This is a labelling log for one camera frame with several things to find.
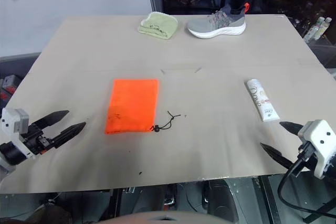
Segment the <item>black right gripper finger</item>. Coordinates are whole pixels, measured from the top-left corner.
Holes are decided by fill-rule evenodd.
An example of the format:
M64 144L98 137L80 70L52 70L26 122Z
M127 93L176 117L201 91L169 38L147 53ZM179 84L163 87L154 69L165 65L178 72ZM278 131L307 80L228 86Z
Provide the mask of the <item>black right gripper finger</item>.
M300 130L303 128L303 125L297 124L297 123L292 123L292 122L287 122L287 121L282 121L279 122L279 124L289 133L298 136L298 133Z
M274 161L276 161L284 168L289 169L293 165L293 162L283 157L282 153L277 149L264 143L260 143L260 145Z

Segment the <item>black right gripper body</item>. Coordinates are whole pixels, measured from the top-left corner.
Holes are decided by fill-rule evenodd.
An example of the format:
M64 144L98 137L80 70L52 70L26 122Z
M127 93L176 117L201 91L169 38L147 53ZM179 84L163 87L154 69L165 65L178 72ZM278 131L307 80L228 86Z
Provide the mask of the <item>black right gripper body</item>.
M308 160L307 162L304 162L303 160L298 159L290 169L290 173L293 176L298 176L302 171L306 170L314 170L314 161Z

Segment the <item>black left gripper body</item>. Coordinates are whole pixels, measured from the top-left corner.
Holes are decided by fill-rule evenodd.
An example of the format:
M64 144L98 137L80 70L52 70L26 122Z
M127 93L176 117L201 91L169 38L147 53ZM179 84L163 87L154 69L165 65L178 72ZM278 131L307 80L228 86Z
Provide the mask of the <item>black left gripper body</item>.
M50 124L39 125L36 123L28 127L25 133L25 146L34 154L42 154L51 148L56 148L55 142L51 138L44 137L43 129L49 127Z

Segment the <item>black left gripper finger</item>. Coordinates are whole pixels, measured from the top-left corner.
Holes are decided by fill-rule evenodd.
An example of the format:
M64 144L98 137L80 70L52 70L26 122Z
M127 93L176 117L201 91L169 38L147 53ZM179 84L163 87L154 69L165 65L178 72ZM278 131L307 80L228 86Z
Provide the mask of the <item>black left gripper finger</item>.
M68 113L69 110L61 110L44 116L33 123L33 130L35 132L42 131L44 128L52 126L62 120Z
M65 144L66 142L74 138L75 136L77 136L83 130L85 126L86 126L86 122L82 122L82 123L74 124L66 128L65 130L61 131L61 133L58 136L54 137L51 140L52 146L54 148L59 148L60 146L62 146L63 144Z

